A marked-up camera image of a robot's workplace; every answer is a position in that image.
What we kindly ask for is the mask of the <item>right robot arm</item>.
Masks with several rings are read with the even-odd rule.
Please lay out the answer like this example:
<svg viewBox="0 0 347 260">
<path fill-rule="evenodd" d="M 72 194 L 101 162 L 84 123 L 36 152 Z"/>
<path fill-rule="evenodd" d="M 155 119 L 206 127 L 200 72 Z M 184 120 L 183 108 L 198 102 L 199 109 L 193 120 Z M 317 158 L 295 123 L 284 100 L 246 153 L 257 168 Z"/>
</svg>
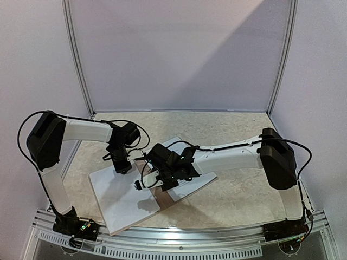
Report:
<svg viewBox="0 0 347 260">
<path fill-rule="evenodd" d="M 198 146 L 186 141 L 181 153 L 172 150 L 177 141 L 164 146 L 155 144 L 144 160 L 152 166 L 148 174 L 141 174 L 137 189 L 160 187 L 167 191 L 179 181 L 191 181 L 207 173 L 243 168 L 263 169 L 268 184 L 280 194 L 285 219 L 280 225 L 284 236 L 292 236 L 301 228 L 304 200 L 299 185 L 301 170 L 293 146 L 305 151 L 309 148 L 296 141 L 281 137 L 274 129 L 264 128 L 260 135 L 239 142 Z"/>
</svg>

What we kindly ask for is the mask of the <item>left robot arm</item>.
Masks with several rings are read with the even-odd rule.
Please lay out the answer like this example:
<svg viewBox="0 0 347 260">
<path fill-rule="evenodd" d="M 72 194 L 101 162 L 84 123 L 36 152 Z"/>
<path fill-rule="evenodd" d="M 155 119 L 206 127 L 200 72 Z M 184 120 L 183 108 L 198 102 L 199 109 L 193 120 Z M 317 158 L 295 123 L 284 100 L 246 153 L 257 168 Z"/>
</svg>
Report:
<svg viewBox="0 0 347 260">
<path fill-rule="evenodd" d="M 116 173 L 126 174 L 131 169 L 132 153 L 143 151 L 139 146 L 146 130 L 137 123 L 122 119 L 95 120 L 70 117 L 42 110 L 28 117 L 39 115 L 29 133 L 23 156 L 34 166 L 59 225 L 69 235 L 76 235 L 81 227 L 76 210 L 68 199 L 62 178 L 55 173 L 59 166 L 62 145 L 66 141 L 96 141 L 107 145 L 103 160 L 113 163 Z"/>
</svg>

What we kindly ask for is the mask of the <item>brown paper folder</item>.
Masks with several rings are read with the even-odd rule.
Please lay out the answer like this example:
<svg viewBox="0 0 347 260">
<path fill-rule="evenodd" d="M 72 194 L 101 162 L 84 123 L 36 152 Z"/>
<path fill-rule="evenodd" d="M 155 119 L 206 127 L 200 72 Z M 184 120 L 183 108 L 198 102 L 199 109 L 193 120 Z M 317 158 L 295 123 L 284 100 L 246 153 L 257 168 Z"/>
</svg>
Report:
<svg viewBox="0 0 347 260">
<path fill-rule="evenodd" d="M 164 211 L 186 197 L 175 190 L 161 193 L 158 188 L 136 190 L 134 182 L 140 177 L 143 162 L 135 162 L 126 175 L 114 174 L 107 211 L 103 214 L 109 234 L 114 236 Z"/>
</svg>

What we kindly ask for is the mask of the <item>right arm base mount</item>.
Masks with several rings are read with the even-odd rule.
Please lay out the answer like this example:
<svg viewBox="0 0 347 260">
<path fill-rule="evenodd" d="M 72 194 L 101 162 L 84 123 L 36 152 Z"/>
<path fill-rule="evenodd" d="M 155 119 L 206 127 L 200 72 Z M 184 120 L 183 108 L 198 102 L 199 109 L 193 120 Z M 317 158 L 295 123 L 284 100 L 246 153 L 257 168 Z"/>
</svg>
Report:
<svg viewBox="0 0 347 260">
<path fill-rule="evenodd" d="M 303 242 L 312 232 L 313 218 L 305 217 L 298 220 L 282 220 L 267 223 L 262 226 L 265 241 L 277 241 L 281 239 L 294 239 Z"/>
</svg>

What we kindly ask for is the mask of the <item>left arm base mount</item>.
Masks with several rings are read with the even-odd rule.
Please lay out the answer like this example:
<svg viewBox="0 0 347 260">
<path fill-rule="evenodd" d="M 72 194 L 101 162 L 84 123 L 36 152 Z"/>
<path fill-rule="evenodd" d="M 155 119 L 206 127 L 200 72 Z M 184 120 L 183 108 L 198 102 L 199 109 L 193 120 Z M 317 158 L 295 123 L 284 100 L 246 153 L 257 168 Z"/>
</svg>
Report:
<svg viewBox="0 0 347 260">
<path fill-rule="evenodd" d="M 80 219 L 78 217 L 56 216 L 53 231 L 73 236 L 74 238 L 96 241 L 100 225 L 92 219 Z"/>
</svg>

